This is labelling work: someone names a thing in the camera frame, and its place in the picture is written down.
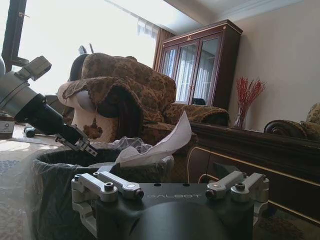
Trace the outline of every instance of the white paper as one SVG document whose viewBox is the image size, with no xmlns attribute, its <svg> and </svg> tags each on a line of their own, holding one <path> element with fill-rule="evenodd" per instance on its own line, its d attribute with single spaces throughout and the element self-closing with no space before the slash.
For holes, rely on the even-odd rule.
<svg viewBox="0 0 320 240">
<path fill-rule="evenodd" d="M 120 163 L 122 167 L 159 162 L 185 146 L 190 141 L 191 134 L 190 122 L 184 111 L 172 132 L 155 146 L 149 148 L 145 153 L 139 153 L 134 147 L 129 146 L 120 152 L 115 162 Z"/>
</svg>

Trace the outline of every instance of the wooden sideboard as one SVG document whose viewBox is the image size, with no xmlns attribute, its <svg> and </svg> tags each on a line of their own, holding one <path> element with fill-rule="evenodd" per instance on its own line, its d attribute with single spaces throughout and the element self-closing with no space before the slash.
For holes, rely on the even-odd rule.
<svg viewBox="0 0 320 240">
<path fill-rule="evenodd" d="M 223 177 L 217 166 L 265 174 L 271 206 L 320 225 L 319 142 L 203 123 L 191 128 L 199 143 L 187 157 L 190 183 Z"/>
</svg>

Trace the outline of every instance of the black trash bag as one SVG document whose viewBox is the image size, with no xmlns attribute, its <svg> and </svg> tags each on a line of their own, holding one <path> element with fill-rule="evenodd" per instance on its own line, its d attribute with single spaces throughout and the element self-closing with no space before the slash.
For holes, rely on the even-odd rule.
<svg viewBox="0 0 320 240">
<path fill-rule="evenodd" d="M 97 162 L 114 162 L 121 148 L 99 149 L 98 157 L 73 150 L 54 150 L 34 156 L 26 179 L 24 199 L 28 225 L 35 240 L 94 240 L 72 209 L 71 180 L 76 174 L 93 174 L 87 167 Z M 113 167 L 115 174 L 138 183 L 167 182 L 173 167 L 172 156 L 159 163 Z"/>
</svg>

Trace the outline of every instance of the patterned armchair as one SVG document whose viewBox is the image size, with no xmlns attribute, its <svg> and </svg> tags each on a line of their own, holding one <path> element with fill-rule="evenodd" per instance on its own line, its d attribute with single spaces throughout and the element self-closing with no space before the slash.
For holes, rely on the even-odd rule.
<svg viewBox="0 0 320 240">
<path fill-rule="evenodd" d="M 87 92 L 87 99 L 94 106 L 91 111 L 86 107 L 90 104 L 83 104 L 83 98 L 79 97 L 82 92 Z M 60 87 L 58 96 L 63 104 L 75 108 L 73 124 L 78 127 L 83 128 L 85 122 L 92 122 L 96 116 L 105 142 L 127 136 L 140 137 L 154 145 L 173 130 L 183 111 L 190 121 L 229 124 L 224 109 L 174 103 L 175 82 L 134 57 L 103 53 L 79 57 L 71 68 L 70 81 Z M 190 143 L 175 154 L 172 181 L 187 180 L 186 156 L 189 146 L 196 141 L 193 133 Z"/>
<path fill-rule="evenodd" d="M 298 123 L 289 120 L 274 120 L 265 126 L 264 132 L 320 141 L 320 102 L 311 107 L 306 117 L 306 121 Z"/>
</svg>

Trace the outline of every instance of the metal clamp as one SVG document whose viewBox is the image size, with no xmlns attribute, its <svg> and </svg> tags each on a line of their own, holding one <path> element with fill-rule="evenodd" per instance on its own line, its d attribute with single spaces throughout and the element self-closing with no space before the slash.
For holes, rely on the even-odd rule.
<svg viewBox="0 0 320 240">
<path fill-rule="evenodd" d="M 86 151 L 94 157 L 97 156 L 98 153 L 93 147 L 91 147 L 88 136 L 85 135 L 85 133 L 81 131 L 76 125 L 71 125 L 70 127 L 74 128 L 81 135 L 81 139 L 78 140 L 77 145 L 71 144 L 66 139 L 64 139 L 60 134 L 56 134 L 56 141 L 59 143 L 62 143 L 65 146 L 68 146 L 72 150 Z"/>
<path fill-rule="evenodd" d="M 79 212 L 82 224 L 97 237 L 97 221 L 91 205 L 87 202 L 97 197 L 103 202 L 118 199 L 118 189 L 112 182 L 104 183 L 88 173 L 78 174 L 71 180 L 72 209 Z"/>
<path fill-rule="evenodd" d="M 209 183 L 205 195 L 208 199 L 223 199 L 233 185 L 242 182 L 244 179 L 243 172 L 233 171 L 219 181 Z"/>
<path fill-rule="evenodd" d="M 265 175 L 253 173 L 243 182 L 231 187 L 231 197 L 240 203 L 247 202 L 249 199 L 255 201 L 253 208 L 253 225 L 255 225 L 262 212 L 268 208 L 269 179 Z"/>
<path fill-rule="evenodd" d="M 112 182 L 125 199 L 142 199 L 144 196 L 144 191 L 136 182 L 126 181 L 107 171 L 99 172 L 97 177 L 103 182 Z"/>
</svg>

